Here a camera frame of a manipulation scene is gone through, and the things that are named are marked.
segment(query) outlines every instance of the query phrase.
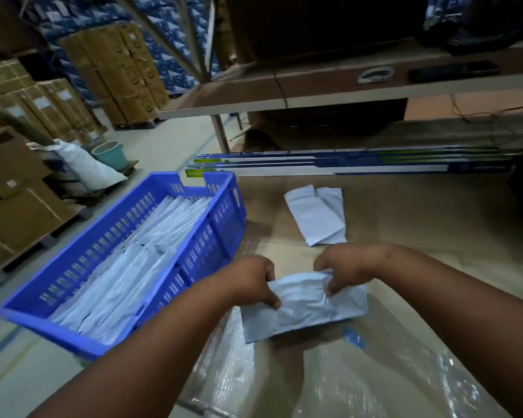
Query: human hand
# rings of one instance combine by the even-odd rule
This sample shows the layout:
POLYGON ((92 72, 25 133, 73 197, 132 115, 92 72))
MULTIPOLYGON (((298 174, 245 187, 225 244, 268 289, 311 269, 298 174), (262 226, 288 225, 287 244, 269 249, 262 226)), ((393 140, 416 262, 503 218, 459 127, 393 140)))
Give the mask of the human hand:
POLYGON ((275 280, 275 265, 261 255, 247 255, 231 262, 218 273, 227 281, 233 305, 250 305, 264 302, 279 308, 281 301, 267 285, 275 280))
POLYGON ((314 271, 333 270, 325 290, 333 296, 347 286, 358 286, 372 280, 372 245, 337 244, 328 246, 314 261, 314 271))

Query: packing table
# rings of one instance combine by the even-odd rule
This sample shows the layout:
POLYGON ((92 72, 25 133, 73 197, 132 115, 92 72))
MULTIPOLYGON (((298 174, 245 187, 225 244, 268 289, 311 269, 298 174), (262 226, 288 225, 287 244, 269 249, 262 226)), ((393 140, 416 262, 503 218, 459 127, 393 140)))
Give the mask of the packing table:
MULTIPOLYGON (((283 194, 341 187, 350 242, 393 242, 523 298, 523 220, 503 174, 239 178, 248 211, 239 255, 275 263, 277 278, 311 271, 323 246, 306 246, 283 194)), ((459 365, 420 316, 380 281, 369 315, 244 344, 235 308, 209 340, 179 403, 205 416, 509 416, 459 365)))

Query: wire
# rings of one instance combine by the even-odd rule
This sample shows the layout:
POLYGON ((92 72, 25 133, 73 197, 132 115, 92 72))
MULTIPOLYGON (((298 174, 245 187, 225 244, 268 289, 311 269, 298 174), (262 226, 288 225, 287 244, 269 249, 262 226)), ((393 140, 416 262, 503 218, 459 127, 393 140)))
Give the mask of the wire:
POLYGON ((286 100, 285 92, 283 91, 283 87, 279 83, 279 79, 277 78, 277 71, 273 69, 273 77, 275 78, 275 83, 279 87, 279 90, 281 91, 281 95, 283 95, 283 101, 285 102, 285 108, 287 109, 289 107, 289 103, 286 100))
POLYGON ((451 100, 451 112, 452 112, 452 114, 456 115, 458 117, 461 117, 461 119, 465 123, 472 123, 473 122, 472 120, 467 119, 467 118, 472 117, 472 116, 489 116, 489 117, 492 118, 492 120, 490 121, 490 124, 491 124, 491 127, 490 127, 490 141, 495 146, 499 147, 501 145, 509 144, 511 142, 515 142, 516 141, 516 139, 514 139, 514 140, 511 140, 511 141, 508 141, 508 142, 501 143, 501 144, 497 143, 494 140, 494 122, 495 121, 497 121, 498 124, 501 127, 503 127, 505 130, 508 130, 510 133, 512 133, 516 138, 519 138, 519 135, 513 129, 511 129, 509 126, 505 125, 502 122, 501 116, 502 116, 503 113, 508 112, 508 111, 521 110, 521 109, 523 109, 523 105, 519 106, 519 107, 512 107, 510 109, 498 110, 498 111, 495 111, 495 112, 476 112, 476 113, 470 113, 470 114, 463 114, 463 112, 461 111, 461 109, 459 108, 459 106, 456 103, 455 95, 453 93, 451 93, 449 95, 449 99, 451 100))

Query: teal bucket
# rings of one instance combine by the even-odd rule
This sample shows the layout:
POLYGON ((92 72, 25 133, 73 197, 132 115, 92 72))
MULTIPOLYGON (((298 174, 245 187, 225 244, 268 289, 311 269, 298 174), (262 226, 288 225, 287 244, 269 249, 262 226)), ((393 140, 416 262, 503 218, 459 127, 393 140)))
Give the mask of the teal bucket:
POLYGON ((128 160, 122 151, 122 144, 118 141, 109 141, 98 145, 91 151, 97 160, 111 166, 113 169, 121 171, 128 165, 128 160))

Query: finger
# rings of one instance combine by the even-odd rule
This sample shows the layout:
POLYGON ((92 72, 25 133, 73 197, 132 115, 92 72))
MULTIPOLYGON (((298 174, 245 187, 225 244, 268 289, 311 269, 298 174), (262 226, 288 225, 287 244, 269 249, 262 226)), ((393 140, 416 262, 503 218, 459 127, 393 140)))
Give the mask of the finger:
POLYGON ((265 263, 265 281, 273 281, 275 280, 275 264, 273 264, 272 260, 266 259, 265 263))
POLYGON ((273 292, 269 287, 267 289, 268 293, 265 297, 264 303, 270 307, 278 309, 281 306, 281 300, 279 299, 279 296, 275 295, 275 292, 273 292))
POLYGON ((325 293, 327 296, 333 296, 344 287, 345 286, 342 285, 341 282, 337 278, 332 277, 331 280, 329 281, 329 283, 327 284, 325 293))
POLYGON ((322 271, 328 269, 327 265, 327 248, 318 255, 318 258, 314 260, 314 271, 322 271))

